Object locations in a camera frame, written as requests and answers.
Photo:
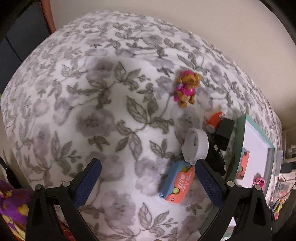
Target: white wall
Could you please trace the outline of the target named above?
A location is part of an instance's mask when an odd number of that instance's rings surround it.
[[[296,46],[259,0],[51,0],[57,28],[94,10],[150,15],[208,40],[248,73],[284,127],[296,125]]]

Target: floral bedsheet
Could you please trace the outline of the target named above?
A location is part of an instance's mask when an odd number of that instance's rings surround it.
[[[173,101],[176,79],[203,76],[195,104]],[[249,114],[275,146],[281,123],[254,81],[199,36],[131,13],[96,11],[60,28],[23,62],[1,99],[7,136],[31,186],[59,186],[93,158],[103,171],[80,211],[100,240],[199,237],[212,204],[194,180],[182,204],[159,198],[189,127],[227,109]],[[224,152],[228,165],[235,131]]]

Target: paw patrol toy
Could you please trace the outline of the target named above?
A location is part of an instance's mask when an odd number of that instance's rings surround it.
[[[174,95],[174,101],[180,103],[180,107],[187,106],[187,98],[189,103],[194,104],[195,100],[195,88],[200,87],[200,81],[202,77],[200,74],[194,73],[191,70],[186,70],[181,73],[181,78],[178,79],[178,85],[176,86],[176,94]]]

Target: orange can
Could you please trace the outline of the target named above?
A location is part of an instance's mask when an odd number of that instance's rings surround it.
[[[209,133],[213,134],[218,129],[221,124],[223,118],[225,118],[225,114],[222,111],[215,113],[206,125],[206,129]]]

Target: orange and blue box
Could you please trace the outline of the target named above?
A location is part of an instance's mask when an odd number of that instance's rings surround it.
[[[159,196],[172,203],[181,203],[189,191],[194,175],[195,168],[188,162],[174,162]]]

